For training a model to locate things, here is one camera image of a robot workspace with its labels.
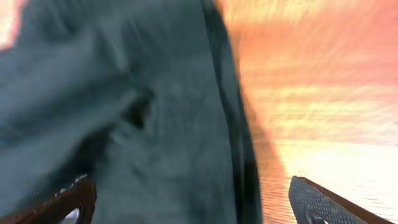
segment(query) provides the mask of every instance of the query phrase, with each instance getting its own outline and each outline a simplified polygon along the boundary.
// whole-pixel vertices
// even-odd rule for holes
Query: fabric
[[[0,71],[2,213],[89,174],[93,223],[262,223],[212,2],[32,1]]]

